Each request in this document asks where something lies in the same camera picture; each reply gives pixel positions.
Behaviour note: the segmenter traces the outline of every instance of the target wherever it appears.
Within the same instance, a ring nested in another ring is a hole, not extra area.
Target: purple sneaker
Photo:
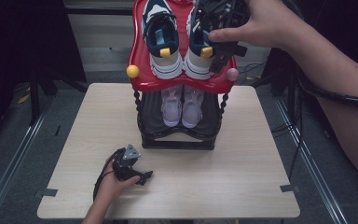
[[[174,86],[161,91],[161,112],[165,125],[174,127],[179,123],[182,114],[182,89],[183,86]]]
[[[187,128],[194,128],[202,119],[201,105],[203,91],[185,86],[185,103],[183,104],[182,124]]]

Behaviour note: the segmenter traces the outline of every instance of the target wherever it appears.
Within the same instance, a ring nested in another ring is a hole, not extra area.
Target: yellow ball
[[[139,68],[136,65],[130,65],[127,67],[127,76],[135,78],[139,76]]]

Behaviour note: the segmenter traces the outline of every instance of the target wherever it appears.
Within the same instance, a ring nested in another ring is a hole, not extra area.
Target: gray floor
[[[128,82],[124,73],[126,55],[128,55],[126,49],[114,49],[113,51],[110,49],[103,49],[102,51],[100,49],[85,49],[81,53],[89,83]],[[107,60],[106,54],[113,54],[114,60]],[[257,77],[259,74],[260,72],[255,70],[252,71],[252,74],[242,74],[236,84],[246,84],[249,82],[246,78]],[[47,187],[85,95],[62,83],[58,82],[57,85],[59,92],[55,97],[50,99],[43,93],[41,94],[42,107],[47,105],[50,100],[52,103],[19,171],[16,173],[13,182],[10,183],[7,196],[0,206],[0,223],[80,223],[80,220],[43,220],[36,215],[41,199],[35,197],[34,194],[37,190]],[[29,128],[30,101],[28,100],[21,105],[17,104],[26,86],[25,83],[17,88],[13,102],[0,124],[0,178]],[[272,96],[270,85],[259,87],[256,91],[269,127],[274,129],[284,124],[276,101],[279,99],[286,100],[286,95]],[[316,160],[348,223],[358,223],[358,173],[346,160],[338,143],[325,137],[324,127],[306,105],[302,109],[302,116],[303,139],[310,148],[312,158]],[[296,145],[287,131],[273,135],[277,136],[274,139],[282,157],[283,165],[288,172],[296,151]],[[297,218],[285,220],[284,223],[334,223],[309,170],[299,155],[296,159],[291,182],[293,186],[299,188],[296,198],[301,214]],[[282,221],[280,219],[249,219],[241,220],[241,223],[278,224]]]

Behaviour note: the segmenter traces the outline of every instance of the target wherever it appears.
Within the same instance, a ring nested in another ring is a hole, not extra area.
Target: shoe
[[[209,71],[209,67],[213,61],[214,52],[213,43],[208,39],[209,33],[200,28],[199,17],[199,12],[193,8],[187,18],[186,29],[189,41],[184,69],[189,77],[206,80],[213,74]]]
[[[153,74],[161,79],[178,77],[183,60],[179,52],[176,18],[165,0],[148,0],[143,12],[142,35],[150,52]]]
[[[187,128],[194,128],[202,119],[201,105],[203,91],[185,86],[185,103],[183,104],[182,124]]]
[[[179,123],[182,114],[182,89],[183,86],[174,86],[161,91],[162,119],[168,127],[174,127]]]

